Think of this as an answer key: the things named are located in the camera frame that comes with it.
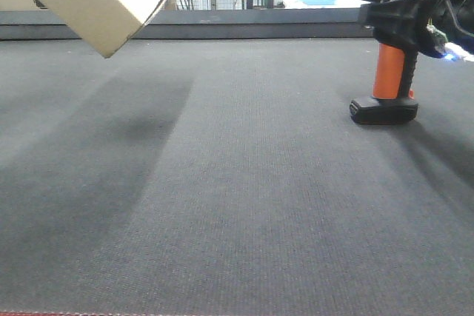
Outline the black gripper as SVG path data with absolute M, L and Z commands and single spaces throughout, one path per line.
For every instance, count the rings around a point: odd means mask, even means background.
M 473 57 L 473 0 L 386 0 L 361 6 L 359 21 L 382 44 L 433 58 Z

